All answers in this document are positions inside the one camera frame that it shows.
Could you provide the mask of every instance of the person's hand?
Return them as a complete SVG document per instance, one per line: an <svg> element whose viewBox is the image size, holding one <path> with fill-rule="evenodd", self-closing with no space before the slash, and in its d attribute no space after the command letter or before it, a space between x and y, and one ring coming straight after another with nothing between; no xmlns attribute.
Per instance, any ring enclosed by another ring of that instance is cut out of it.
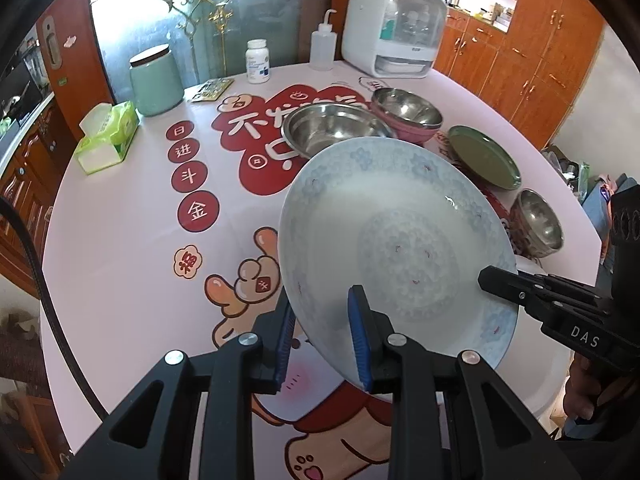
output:
<svg viewBox="0 0 640 480"><path fill-rule="evenodd" d="M590 420L595 406L588 397L600 394L600 383L589 375L591 362L576 354L569 367L569 380L566 382L562 407L569 418L581 417Z"/></svg>

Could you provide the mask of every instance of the bottle nozzle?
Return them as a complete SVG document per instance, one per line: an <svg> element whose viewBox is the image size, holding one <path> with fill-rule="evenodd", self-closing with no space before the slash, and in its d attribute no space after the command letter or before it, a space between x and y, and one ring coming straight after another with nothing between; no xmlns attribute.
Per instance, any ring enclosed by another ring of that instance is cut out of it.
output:
<svg viewBox="0 0 640 480"><path fill-rule="evenodd" d="M338 11L335 9L328 9L327 12L324 13L324 22L320 23L320 25L318 26L319 32L327 34L328 32L331 32L332 28L334 28L334 26L329 23L329 14L331 14L332 12Z"/></svg>

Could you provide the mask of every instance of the white dish sterilizer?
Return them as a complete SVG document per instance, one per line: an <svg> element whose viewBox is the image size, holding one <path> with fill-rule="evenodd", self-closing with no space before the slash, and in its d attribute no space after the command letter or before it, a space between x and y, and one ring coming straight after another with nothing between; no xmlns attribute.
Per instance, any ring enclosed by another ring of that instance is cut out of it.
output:
<svg viewBox="0 0 640 480"><path fill-rule="evenodd" d="M373 77L424 77L446 17L441 0L349 0L342 56Z"/></svg>

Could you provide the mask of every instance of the canister lid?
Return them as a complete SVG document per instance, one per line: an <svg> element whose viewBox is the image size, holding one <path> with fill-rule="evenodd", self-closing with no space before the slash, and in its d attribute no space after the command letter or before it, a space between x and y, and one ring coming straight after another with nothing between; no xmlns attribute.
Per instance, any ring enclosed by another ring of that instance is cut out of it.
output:
<svg viewBox="0 0 640 480"><path fill-rule="evenodd" d="M129 62L131 63L131 66L140 66L158 59L159 57L165 56L168 53L168 44L156 45L146 49L144 52L140 52L140 54L136 54L129 60Z"/></svg>

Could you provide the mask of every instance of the stainless steel bowl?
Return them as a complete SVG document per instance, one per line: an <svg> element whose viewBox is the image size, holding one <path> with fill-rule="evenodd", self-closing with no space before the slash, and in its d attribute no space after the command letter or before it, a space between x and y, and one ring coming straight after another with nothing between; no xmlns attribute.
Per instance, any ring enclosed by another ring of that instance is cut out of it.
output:
<svg viewBox="0 0 640 480"><path fill-rule="evenodd" d="M510 231L531 256L544 258L562 248L564 235L558 217L535 191L522 190L511 207Z"/></svg>
<svg viewBox="0 0 640 480"><path fill-rule="evenodd" d="M442 126L440 111L419 95L399 88L379 88L371 97L371 104L385 115L424 130L437 130Z"/></svg>
<svg viewBox="0 0 640 480"><path fill-rule="evenodd" d="M396 138L394 131L368 110L337 103L316 103L293 111L282 123L282 136L305 158L354 137Z"/></svg>

